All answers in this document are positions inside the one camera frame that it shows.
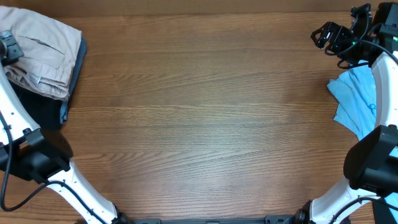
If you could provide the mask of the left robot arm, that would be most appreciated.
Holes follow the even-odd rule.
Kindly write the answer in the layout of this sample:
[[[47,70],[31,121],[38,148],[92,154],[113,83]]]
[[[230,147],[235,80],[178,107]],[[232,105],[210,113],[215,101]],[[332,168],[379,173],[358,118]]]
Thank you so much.
[[[23,107],[6,73],[1,72],[1,209],[21,208],[48,187],[63,197],[87,223],[130,223],[131,219],[106,200],[85,179],[73,161],[72,149],[58,131],[42,129]],[[40,186],[19,204],[5,203],[9,176]]]

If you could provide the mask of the beige khaki shorts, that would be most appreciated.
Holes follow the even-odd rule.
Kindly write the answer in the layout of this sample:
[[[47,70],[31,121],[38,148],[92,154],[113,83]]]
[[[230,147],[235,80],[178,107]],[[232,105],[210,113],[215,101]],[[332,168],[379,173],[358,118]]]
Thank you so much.
[[[42,96],[67,100],[81,31],[34,11],[6,6],[1,7],[1,30],[12,32],[24,54],[4,67],[7,78]]]

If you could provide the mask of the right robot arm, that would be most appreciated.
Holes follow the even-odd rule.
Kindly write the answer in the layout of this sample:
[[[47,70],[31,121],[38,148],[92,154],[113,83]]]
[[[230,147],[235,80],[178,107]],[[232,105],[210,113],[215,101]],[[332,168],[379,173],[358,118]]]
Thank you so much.
[[[343,178],[308,201],[287,223],[349,223],[372,203],[376,223],[397,222],[397,3],[351,9],[351,27],[327,22],[311,34],[343,73],[328,89],[338,101],[335,120],[358,142],[348,151]]]

